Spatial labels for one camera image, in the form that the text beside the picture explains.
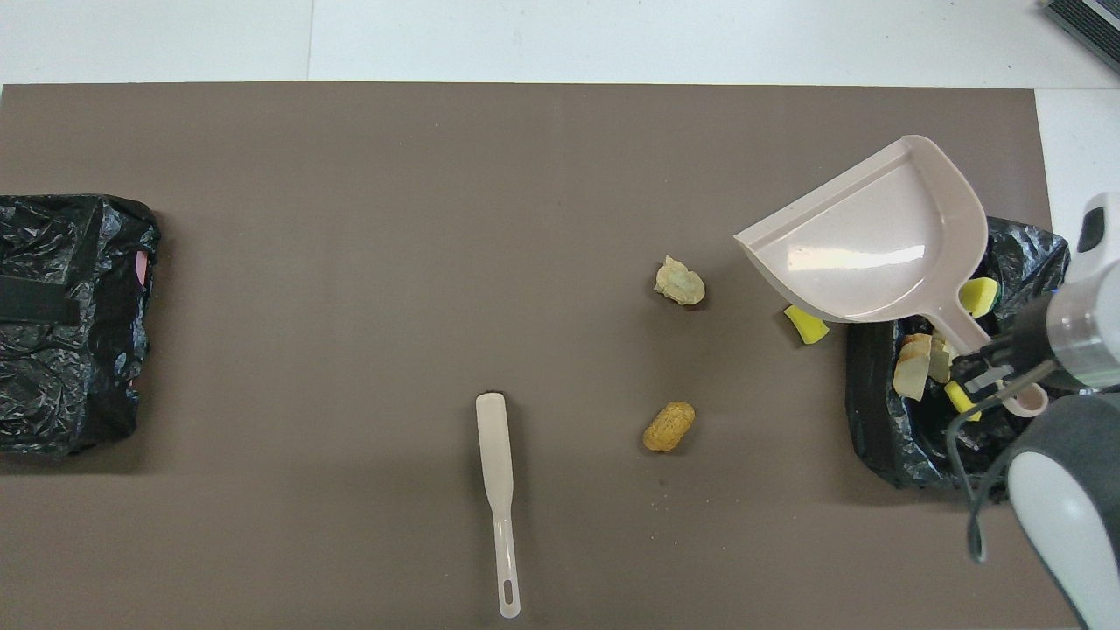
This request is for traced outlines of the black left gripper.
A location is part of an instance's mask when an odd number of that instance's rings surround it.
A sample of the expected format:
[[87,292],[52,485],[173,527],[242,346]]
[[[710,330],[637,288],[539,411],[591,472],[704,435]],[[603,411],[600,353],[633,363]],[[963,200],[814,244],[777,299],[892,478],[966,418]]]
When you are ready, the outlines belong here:
[[64,284],[1,279],[1,323],[78,326],[80,319],[80,302]]

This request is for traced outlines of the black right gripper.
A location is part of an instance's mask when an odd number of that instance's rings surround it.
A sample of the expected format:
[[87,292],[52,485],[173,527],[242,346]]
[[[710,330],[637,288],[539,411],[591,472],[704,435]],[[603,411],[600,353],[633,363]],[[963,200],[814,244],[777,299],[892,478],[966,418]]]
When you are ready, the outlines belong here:
[[1001,333],[997,336],[997,343],[989,343],[971,353],[961,351],[955,356],[955,368],[984,368],[983,372],[972,376],[962,385],[969,393],[983,391],[988,387],[1007,389],[1037,364],[1037,333]]

